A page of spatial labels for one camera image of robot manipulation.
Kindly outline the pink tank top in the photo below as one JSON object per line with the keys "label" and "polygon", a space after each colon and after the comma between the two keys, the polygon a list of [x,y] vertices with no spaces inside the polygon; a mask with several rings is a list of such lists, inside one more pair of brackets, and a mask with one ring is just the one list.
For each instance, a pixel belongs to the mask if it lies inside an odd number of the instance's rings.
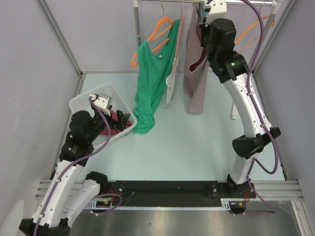
{"label": "pink tank top", "polygon": [[184,63],[184,93],[191,97],[188,113],[201,114],[204,111],[205,90],[208,76],[208,61],[205,48],[201,47],[201,29],[198,17],[200,7],[193,4],[191,22],[187,33]]}

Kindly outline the teal plastic hanger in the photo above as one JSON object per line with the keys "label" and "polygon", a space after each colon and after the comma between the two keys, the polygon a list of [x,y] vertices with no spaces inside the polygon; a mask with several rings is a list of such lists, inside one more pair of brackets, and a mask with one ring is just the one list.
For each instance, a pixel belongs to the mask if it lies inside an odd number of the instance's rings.
{"label": "teal plastic hanger", "polygon": [[205,4],[200,3],[199,4],[199,13],[202,18],[206,17],[208,15],[208,10],[205,8]]}

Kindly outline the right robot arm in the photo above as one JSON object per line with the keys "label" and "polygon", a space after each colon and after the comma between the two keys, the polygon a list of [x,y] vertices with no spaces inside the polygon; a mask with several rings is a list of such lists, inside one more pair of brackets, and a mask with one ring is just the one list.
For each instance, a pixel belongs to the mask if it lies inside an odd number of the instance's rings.
{"label": "right robot arm", "polygon": [[229,92],[242,121],[244,134],[232,141],[236,159],[227,182],[213,186],[225,197],[241,198],[251,189],[247,182],[251,163],[281,131],[266,118],[254,93],[248,64],[234,50],[236,28],[229,19],[218,18],[199,24],[201,46],[205,48],[210,67]]}

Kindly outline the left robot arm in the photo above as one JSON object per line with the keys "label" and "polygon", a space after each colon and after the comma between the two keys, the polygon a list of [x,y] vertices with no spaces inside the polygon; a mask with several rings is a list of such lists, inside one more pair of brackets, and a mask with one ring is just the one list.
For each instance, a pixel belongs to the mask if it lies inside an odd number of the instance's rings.
{"label": "left robot arm", "polygon": [[105,198],[110,209],[123,199],[110,189],[107,176],[95,171],[87,174],[83,184],[70,197],[71,188],[88,159],[96,154],[93,141],[106,130],[108,134],[125,121],[122,112],[98,112],[90,116],[78,111],[70,123],[70,132],[59,156],[57,169],[40,206],[29,219],[22,219],[19,229],[27,236],[68,236],[76,218],[94,198]]}

